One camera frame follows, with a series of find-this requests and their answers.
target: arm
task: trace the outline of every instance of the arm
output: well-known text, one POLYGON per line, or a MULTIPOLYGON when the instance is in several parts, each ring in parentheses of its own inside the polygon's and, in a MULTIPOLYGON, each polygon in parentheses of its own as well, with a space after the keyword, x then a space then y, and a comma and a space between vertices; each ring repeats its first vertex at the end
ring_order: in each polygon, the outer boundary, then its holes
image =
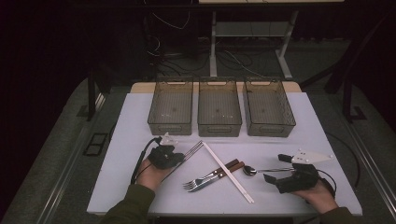
POLYGON ((154 200, 155 190, 169 174, 170 169, 157 169, 149 160, 144 160, 139 168, 140 172, 142 173, 137 178, 136 184, 129 186, 125 198, 106 213, 100 224, 148 223, 147 214, 154 200))
POLYGON ((320 220, 323 224, 354 224, 357 220, 345 207, 339 207, 334 197, 319 180, 312 188, 299 190, 293 194, 306 199, 320 213, 320 220))

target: tabletop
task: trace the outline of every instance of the tabletop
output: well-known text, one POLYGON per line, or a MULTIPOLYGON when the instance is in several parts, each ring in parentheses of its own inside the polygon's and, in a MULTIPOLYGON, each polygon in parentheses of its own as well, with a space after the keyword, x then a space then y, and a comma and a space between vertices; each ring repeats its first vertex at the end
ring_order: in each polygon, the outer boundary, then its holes
MULTIPOLYGON (((127 95, 87 208, 89 213, 103 215, 123 199, 140 152, 153 138, 147 124, 153 87, 151 83, 137 83, 132 87, 132 93, 127 95)), ((307 95, 298 91, 298 88, 292 90, 294 91, 287 92, 287 96, 297 124, 288 138, 248 136, 245 119, 243 119, 244 123, 238 137, 200 137, 196 123, 198 94, 195 93, 192 107, 192 135, 174 136, 178 141, 175 152, 185 153, 203 140, 209 144, 223 163, 238 159, 256 169, 290 167, 289 163, 279 161, 277 155, 292 156, 297 154, 299 149, 333 155, 332 147, 307 95)), ((239 101, 244 118, 241 95, 239 95, 239 101)), ((315 166, 331 175, 336 181, 339 190, 336 192, 335 199, 338 204, 348 207, 353 215, 360 216, 361 205, 337 158, 333 156, 333 160, 321 162, 315 166)), ((194 193, 182 188, 183 183, 206 175, 217 168, 219 165, 202 147, 163 181, 148 215, 296 217, 316 213, 301 198, 288 193, 280 194, 274 185, 265 182, 262 175, 247 176, 242 170, 233 172, 233 175, 255 203, 248 203, 230 178, 222 178, 211 186, 194 193)), ((271 173, 271 175, 281 178, 290 176, 290 172, 271 173)))

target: dark green sleeve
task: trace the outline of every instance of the dark green sleeve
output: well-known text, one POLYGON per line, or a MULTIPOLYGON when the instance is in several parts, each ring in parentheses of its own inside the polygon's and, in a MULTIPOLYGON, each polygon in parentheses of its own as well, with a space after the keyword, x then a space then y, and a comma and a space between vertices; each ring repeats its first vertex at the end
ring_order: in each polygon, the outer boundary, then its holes
POLYGON ((125 198, 106 213, 100 224, 146 224, 155 193, 141 185, 131 185, 125 198))
POLYGON ((355 224, 358 223, 356 218, 350 214, 345 207, 335 208, 319 216, 323 224, 355 224))

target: brown utensil handle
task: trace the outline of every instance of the brown utensil handle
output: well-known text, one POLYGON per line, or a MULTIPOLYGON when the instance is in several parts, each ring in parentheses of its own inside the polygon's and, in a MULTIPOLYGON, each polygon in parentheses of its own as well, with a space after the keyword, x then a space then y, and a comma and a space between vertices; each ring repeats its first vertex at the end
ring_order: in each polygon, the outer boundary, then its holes
MULTIPOLYGON (((232 173, 232 172, 234 172, 235 170, 238 170, 238 169, 240 169, 240 168, 242 168, 242 167, 244 167, 245 166, 245 163, 244 162, 242 162, 242 161, 240 161, 240 162, 238 162, 236 165, 234 165, 233 167, 231 167, 231 168, 229 168, 230 169, 230 172, 232 173)), ((219 178, 223 178, 224 176, 226 176, 227 174, 223 171, 223 172, 221 172, 221 173, 219 173, 219 178)))
MULTIPOLYGON (((238 164, 239 160, 235 159, 233 161, 228 162, 227 164, 225 164, 225 167, 227 167, 228 169, 230 169, 231 167, 233 167, 234 165, 238 164)), ((219 168, 215 171, 212 172, 213 175, 217 175, 218 173, 222 172, 222 168, 219 168)))

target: white strip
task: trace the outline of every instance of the white strip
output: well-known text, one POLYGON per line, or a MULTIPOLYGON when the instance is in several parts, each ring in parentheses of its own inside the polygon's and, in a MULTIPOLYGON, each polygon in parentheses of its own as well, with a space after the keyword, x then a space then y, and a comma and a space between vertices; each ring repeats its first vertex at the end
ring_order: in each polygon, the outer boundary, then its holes
POLYGON ((238 180, 235 179, 233 174, 231 174, 231 172, 227 169, 227 167, 225 167, 225 165, 221 162, 221 160, 218 158, 218 156, 216 156, 216 154, 213 152, 213 150, 210 149, 210 147, 206 144, 206 142, 202 142, 202 143, 204 144, 206 149, 209 151, 209 153, 212 155, 212 157, 216 160, 216 162, 220 165, 220 167, 223 169, 223 171, 227 174, 227 176, 230 177, 230 179, 233 181, 233 183, 236 185, 236 187, 239 189, 239 191, 241 191, 241 193, 245 196, 247 201, 249 203, 254 203, 254 200, 250 197, 248 192, 244 189, 244 187, 242 187, 242 185, 238 182, 238 180))

